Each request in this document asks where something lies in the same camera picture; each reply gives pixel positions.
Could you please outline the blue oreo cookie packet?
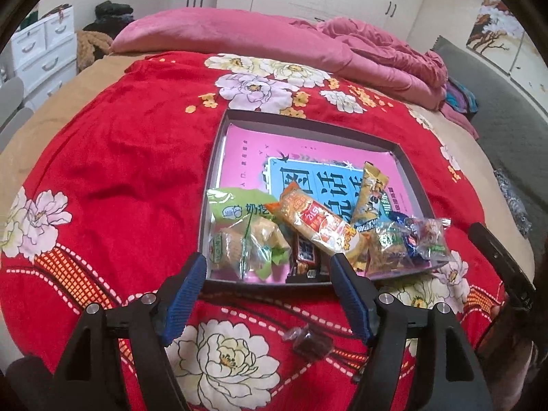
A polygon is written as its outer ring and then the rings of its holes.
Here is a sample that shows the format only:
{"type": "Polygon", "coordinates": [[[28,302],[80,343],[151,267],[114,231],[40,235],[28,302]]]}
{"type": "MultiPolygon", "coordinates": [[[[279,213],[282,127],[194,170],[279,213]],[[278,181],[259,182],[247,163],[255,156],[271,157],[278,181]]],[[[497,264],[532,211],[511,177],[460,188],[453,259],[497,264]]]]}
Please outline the blue oreo cookie packet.
{"type": "Polygon", "coordinates": [[[404,245],[411,260],[420,261],[422,257],[418,251],[418,232],[414,219],[403,212],[389,212],[387,218],[395,223],[403,236],[404,245]]]}

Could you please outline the floral wall painting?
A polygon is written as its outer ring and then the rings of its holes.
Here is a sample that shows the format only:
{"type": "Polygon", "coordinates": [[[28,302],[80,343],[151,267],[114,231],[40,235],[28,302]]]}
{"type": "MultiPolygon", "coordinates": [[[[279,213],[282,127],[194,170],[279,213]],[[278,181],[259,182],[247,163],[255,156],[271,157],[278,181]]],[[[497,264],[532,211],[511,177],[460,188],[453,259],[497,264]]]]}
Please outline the floral wall painting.
{"type": "Polygon", "coordinates": [[[501,0],[482,0],[466,47],[509,74],[525,31],[501,0]]]}

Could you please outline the red floral blanket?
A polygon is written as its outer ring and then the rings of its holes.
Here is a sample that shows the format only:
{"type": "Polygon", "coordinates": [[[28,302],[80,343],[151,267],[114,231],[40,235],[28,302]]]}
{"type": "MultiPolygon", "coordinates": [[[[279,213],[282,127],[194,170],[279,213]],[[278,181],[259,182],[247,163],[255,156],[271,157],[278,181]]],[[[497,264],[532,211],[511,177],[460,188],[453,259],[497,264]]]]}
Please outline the red floral blanket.
{"type": "MultiPolygon", "coordinates": [[[[1,238],[1,306],[18,349],[57,367],[85,307],[124,306],[196,250],[214,139],[227,110],[306,119],[400,145],[452,260],[391,282],[406,305],[450,305],[477,343],[505,289],[466,236],[484,210],[448,144],[420,113],[332,72],[229,54],[168,52],[124,75],[52,138],[12,201],[1,238]]],[[[342,410],[367,351],[331,289],[210,292],[167,351],[194,410],[342,410]],[[282,334],[311,325],[334,341],[314,363],[282,334]]]]}

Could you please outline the yellow cartoon snack packet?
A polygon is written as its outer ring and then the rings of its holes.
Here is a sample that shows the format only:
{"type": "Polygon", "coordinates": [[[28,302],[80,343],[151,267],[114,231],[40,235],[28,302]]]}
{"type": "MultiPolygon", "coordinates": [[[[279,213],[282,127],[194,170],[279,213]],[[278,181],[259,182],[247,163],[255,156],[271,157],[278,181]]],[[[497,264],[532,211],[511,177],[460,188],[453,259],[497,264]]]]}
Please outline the yellow cartoon snack packet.
{"type": "Polygon", "coordinates": [[[388,182],[389,177],[371,162],[364,163],[360,193],[350,222],[356,231],[362,233],[376,227],[388,182]]]}

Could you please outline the grey padded headboard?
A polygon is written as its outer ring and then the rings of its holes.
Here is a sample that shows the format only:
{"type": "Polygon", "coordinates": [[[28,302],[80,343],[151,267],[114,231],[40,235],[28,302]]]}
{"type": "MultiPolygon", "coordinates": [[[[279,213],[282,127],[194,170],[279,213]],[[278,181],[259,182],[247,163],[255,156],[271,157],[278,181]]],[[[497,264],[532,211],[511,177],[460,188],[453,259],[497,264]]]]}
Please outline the grey padded headboard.
{"type": "Polygon", "coordinates": [[[541,247],[547,236],[547,122],[505,78],[445,37],[437,38],[433,50],[449,76],[475,95],[472,125],[479,145],[523,201],[531,222],[528,239],[541,247]]]}

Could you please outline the clear red candy packet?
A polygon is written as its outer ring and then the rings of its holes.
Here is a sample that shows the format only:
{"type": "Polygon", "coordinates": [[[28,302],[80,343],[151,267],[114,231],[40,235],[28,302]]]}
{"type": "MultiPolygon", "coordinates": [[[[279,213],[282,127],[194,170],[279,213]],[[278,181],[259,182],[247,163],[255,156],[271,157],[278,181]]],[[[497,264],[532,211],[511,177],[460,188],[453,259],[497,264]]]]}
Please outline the clear red candy packet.
{"type": "Polygon", "coordinates": [[[445,232],[451,226],[449,218],[409,217],[404,225],[408,231],[412,258],[436,263],[448,263],[452,260],[445,238],[445,232]]]}

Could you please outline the clear meat floss packet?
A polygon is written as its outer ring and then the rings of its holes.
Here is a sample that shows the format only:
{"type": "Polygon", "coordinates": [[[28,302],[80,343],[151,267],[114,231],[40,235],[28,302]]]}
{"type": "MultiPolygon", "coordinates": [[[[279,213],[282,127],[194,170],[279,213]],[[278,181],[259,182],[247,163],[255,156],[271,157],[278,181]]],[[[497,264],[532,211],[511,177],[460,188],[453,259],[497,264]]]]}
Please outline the clear meat floss packet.
{"type": "Polygon", "coordinates": [[[398,272],[413,266],[399,227],[381,222],[369,231],[368,276],[398,272]]]}

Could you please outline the white drawer cabinet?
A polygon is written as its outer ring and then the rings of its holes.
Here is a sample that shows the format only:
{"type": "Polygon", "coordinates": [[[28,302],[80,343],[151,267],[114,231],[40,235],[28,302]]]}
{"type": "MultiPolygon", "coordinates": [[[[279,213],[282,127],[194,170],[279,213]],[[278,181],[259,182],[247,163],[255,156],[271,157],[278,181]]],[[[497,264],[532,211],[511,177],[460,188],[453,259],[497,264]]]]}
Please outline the white drawer cabinet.
{"type": "Polygon", "coordinates": [[[23,83],[23,104],[38,110],[77,73],[77,36],[71,5],[12,35],[1,53],[5,76],[23,83]]]}

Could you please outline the colourful folded clothes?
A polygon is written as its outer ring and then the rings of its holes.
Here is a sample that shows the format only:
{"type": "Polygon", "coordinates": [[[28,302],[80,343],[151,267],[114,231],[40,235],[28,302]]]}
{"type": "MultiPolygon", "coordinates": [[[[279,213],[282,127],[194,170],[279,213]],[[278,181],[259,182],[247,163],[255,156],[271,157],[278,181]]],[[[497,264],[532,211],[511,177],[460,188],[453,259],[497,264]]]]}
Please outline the colourful folded clothes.
{"type": "Polygon", "coordinates": [[[474,116],[479,109],[475,95],[452,77],[446,83],[446,102],[453,110],[465,116],[474,116]]]}

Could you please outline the small green label snack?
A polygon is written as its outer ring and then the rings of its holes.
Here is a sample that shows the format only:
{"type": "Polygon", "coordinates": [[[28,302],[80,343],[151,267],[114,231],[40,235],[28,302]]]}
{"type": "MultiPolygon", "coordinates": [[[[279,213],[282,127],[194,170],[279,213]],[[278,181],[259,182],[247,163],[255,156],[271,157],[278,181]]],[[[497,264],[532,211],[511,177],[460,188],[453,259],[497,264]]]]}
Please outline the small green label snack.
{"type": "Polygon", "coordinates": [[[248,256],[244,234],[231,228],[223,228],[210,240],[209,263],[213,270],[231,269],[243,277],[248,256]]]}

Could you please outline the orange cracker packet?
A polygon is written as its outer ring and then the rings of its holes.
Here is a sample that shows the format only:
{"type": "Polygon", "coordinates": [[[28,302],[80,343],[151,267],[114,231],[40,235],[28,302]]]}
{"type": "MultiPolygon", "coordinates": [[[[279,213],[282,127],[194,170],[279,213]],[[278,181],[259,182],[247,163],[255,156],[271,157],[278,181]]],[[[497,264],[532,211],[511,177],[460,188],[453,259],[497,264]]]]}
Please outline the orange cracker packet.
{"type": "Polygon", "coordinates": [[[360,259],[366,241],[360,232],[292,182],[279,200],[265,208],[296,233],[330,256],[343,254],[351,264],[360,259]]]}

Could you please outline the pink quilt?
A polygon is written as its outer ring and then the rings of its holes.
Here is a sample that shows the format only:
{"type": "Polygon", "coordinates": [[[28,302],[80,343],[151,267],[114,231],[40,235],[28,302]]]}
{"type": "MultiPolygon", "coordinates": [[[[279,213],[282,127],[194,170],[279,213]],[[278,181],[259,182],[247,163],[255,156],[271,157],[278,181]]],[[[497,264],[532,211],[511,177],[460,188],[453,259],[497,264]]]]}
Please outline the pink quilt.
{"type": "Polygon", "coordinates": [[[420,53],[364,21],[300,18],[239,9],[170,9],[128,24],[113,40],[115,54],[160,51],[232,53],[308,65],[368,85],[427,110],[441,111],[476,136],[446,101],[448,69],[434,51],[420,53]]]}

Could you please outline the grey chair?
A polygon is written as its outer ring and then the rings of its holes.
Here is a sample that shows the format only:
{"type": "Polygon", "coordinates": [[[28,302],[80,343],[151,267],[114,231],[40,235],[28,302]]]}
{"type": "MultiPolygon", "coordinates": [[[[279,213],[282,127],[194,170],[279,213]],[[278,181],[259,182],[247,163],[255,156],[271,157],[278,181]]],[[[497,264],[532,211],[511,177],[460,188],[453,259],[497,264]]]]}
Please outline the grey chair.
{"type": "Polygon", "coordinates": [[[0,90],[0,152],[3,152],[14,134],[34,115],[24,106],[24,85],[21,78],[5,81],[0,90]]]}

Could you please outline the green milk snack packet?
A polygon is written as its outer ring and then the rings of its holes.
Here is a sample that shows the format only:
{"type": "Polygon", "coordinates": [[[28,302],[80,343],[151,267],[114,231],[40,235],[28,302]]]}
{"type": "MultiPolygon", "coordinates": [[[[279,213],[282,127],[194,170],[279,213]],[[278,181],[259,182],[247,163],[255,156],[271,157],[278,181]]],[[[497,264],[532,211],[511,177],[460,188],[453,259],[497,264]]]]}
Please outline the green milk snack packet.
{"type": "Polygon", "coordinates": [[[231,228],[244,234],[247,240],[248,256],[243,277],[238,277],[231,269],[210,270],[215,276],[227,280],[266,282],[273,275],[276,266],[288,262],[292,247],[273,214],[266,208],[275,201],[273,196],[258,189],[237,187],[209,188],[206,191],[211,212],[212,231],[209,238],[223,228],[231,228]]]}

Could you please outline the small dark candy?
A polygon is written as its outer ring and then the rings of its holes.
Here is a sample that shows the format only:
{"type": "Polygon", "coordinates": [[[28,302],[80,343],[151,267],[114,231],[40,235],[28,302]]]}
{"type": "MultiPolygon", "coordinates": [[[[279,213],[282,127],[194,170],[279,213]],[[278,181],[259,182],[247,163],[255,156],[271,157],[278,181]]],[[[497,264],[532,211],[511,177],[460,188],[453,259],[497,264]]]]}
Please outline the small dark candy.
{"type": "Polygon", "coordinates": [[[282,340],[291,343],[292,351],[311,363],[325,359],[334,349],[333,339],[311,325],[290,328],[282,334],[282,340]]]}

